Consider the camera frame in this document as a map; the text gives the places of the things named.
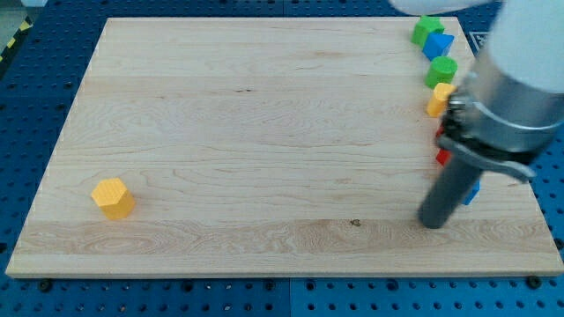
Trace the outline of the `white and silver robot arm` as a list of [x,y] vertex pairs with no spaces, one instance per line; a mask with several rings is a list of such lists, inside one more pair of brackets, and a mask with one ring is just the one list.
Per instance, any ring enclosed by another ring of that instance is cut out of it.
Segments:
[[449,97],[437,143],[451,152],[442,180],[484,171],[520,181],[563,123],[563,2],[503,2],[486,43]]

